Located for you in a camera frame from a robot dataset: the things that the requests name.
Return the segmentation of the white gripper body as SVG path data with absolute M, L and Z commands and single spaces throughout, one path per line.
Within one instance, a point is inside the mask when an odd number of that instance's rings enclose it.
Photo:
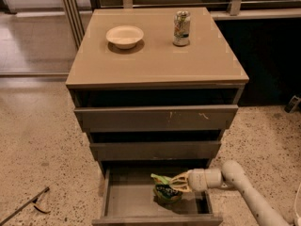
M 188 185 L 193 191 L 202 192 L 219 188 L 223 184 L 220 169 L 191 169 L 188 171 Z

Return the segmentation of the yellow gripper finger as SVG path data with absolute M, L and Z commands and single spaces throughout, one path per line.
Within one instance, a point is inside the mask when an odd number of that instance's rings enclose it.
M 170 184 L 169 186 L 174 190 L 181 191 L 184 193 L 192 191 L 191 187 L 187 183 L 179 184 L 179 185 Z
M 187 184 L 188 183 L 188 173 L 182 172 L 169 180 L 171 185 Z

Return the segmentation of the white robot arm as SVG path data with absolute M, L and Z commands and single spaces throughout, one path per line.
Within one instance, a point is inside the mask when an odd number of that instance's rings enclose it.
M 181 192 L 203 192 L 209 188 L 233 187 L 237 190 L 260 226 L 290 226 L 250 183 L 242 166 L 226 161 L 220 169 L 190 169 L 174 176 L 169 186 Z

